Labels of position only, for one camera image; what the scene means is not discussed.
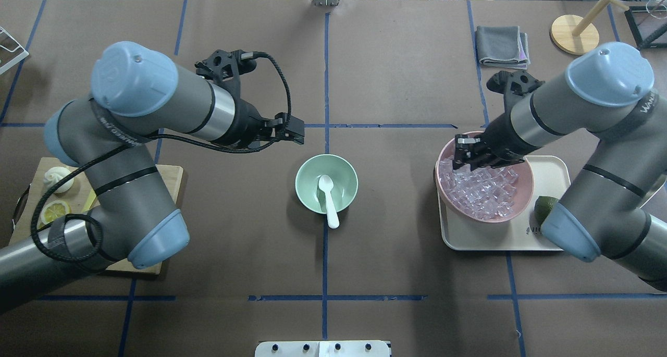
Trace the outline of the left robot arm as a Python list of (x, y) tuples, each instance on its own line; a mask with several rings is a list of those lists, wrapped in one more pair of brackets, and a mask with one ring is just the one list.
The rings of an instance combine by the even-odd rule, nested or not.
[(240, 95), (259, 51), (215, 51), (196, 72), (131, 41), (108, 46), (90, 94), (45, 124), (48, 150), (74, 171), (40, 198), (30, 236), (2, 248), (2, 313), (121, 260), (159, 264), (190, 242), (186, 222), (146, 148), (173, 139), (231, 154), (279, 141), (303, 144), (305, 124), (287, 110), (267, 119)]

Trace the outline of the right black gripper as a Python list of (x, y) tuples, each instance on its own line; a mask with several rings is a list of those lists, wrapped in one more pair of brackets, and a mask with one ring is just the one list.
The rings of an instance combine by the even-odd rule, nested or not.
[(494, 119), (484, 133), (476, 138), (479, 142), (474, 143), (474, 138), (469, 134), (455, 136), (453, 171), (457, 171), (467, 163), (470, 171), (476, 171), (479, 168), (502, 168), (525, 162), (524, 151), (527, 144), (515, 132), (509, 113), (503, 113)]

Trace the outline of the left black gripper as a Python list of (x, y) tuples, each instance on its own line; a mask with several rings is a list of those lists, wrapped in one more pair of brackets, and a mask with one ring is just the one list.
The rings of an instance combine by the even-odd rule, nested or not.
[(229, 127), (230, 148), (258, 148), (262, 141), (288, 141), (303, 145), (304, 137), (305, 122), (302, 119), (289, 113), (277, 113), (273, 119), (268, 120), (262, 117), (252, 104), (245, 101), (235, 102), (235, 116)]

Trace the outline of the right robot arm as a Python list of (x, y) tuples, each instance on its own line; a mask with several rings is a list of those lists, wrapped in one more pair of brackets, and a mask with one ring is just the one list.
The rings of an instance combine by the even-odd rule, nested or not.
[(605, 256), (666, 289), (666, 226), (641, 206), (665, 182), (665, 96), (630, 44), (603, 43), (550, 81), (502, 70), (487, 82), (504, 112), (482, 133), (458, 134), (453, 169), (500, 168), (586, 129), (598, 145), (541, 224), (552, 243), (584, 262)]

